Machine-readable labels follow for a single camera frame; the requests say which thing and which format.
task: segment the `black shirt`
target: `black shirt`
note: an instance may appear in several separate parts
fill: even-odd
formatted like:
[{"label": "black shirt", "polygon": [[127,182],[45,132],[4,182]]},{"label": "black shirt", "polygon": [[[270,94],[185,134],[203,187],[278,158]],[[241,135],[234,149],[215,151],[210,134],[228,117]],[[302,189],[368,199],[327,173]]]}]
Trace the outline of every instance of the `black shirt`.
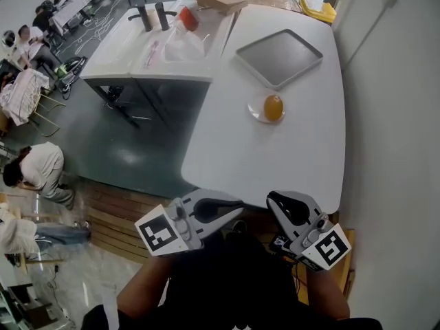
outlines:
[{"label": "black shirt", "polygon": [[38,27],[42,32],[49,29],[49,19],[54,16],[54,14],[50,11],[44,10],[35,16],[34,22],[32,25],[34,27]]},{"label": "black shirt", "polygon": [[[298,301],[286,265],[262,245],[228,237],[223,247],[183,256],[173,267],[165,303],[138,321],[119,311],[120,329],[382,329],[372,319],[317,314]],[[108,329],[102,306],[84,317],[82,329]]]}]

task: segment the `red object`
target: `red object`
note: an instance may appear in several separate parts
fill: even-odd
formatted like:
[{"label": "red object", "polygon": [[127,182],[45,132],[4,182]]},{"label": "red object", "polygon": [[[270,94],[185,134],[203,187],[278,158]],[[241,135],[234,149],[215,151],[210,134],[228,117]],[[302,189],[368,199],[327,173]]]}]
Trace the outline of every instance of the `red object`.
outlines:
[{"label": "red object", "polygon": [[199,27],[198,20],[196,20],[191,10],[186,6],[181,10],[179,17],[187,30],[194,32]]}]

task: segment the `faucet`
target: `faucet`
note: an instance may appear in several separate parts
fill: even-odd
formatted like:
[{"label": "faucet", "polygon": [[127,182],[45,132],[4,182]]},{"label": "faucet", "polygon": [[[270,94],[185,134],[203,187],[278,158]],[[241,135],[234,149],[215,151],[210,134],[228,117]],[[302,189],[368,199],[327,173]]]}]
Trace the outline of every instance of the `faucet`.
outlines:
[{"label": "faucet", "polygon": [[156,3],[154,5],[157,11],[157,17],[159,17],[159,22],[162,27],[162,30],[168,30],[170,28],[168,24],[168,20],[166,19],[166,15],[169,14],[171,16],[177,16],[177,12],[175,11],[165,11],[163,3]]},{"label": "faucet", "polygon": [[145,32],[150,32],[153,29],[153,26],[151,25],[150,19],[148,14],[146,13],[145,5],[136,6],[137,11],[139,11],[139,14],[134,14],[133,16],[129,16],[129,21],[132,19],[135,19],[137,17],[140,17],[142,19],[142,22],[145,27]]}]

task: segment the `small white plate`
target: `small white plate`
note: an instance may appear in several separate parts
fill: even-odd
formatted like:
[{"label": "small white plate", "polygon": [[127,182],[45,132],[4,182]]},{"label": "small white plate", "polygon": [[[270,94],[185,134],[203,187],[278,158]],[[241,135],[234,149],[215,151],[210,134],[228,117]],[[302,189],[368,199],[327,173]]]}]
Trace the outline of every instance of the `small white plate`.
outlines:
[{"label": "small white plate", "polygon": [[256,118],[260,122],[264,122],[267,124],[278,124],[286,114],[285,102],[283,98],[281,98],[281,100],[283,100],[283,114],[280,119],[278,121],[269,121],[264,114],[264,102],[266,101],[266,98],[268,96],[279,96],[281,98],[280,94],[278,94],[277,92],[271,89],[265,89],[263,92],[261,92],[261,94],[256,95],[251,100],[249,100],[249,102],[247,102],[247,109],[252,114],[252,116],[254,116],[254,118]]}]

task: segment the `gray tray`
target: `gray tray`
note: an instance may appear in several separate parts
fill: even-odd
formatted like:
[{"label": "gray tray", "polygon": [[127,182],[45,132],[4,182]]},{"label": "gray tray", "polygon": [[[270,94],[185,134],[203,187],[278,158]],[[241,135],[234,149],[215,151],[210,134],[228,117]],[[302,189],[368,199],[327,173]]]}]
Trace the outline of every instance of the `gray tray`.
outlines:
[{"label": "gray tray", "polygon": [[322,61],[322,54],[291,30],[281,30],[241,47],[236,55],[251,74],[275,90]]}]

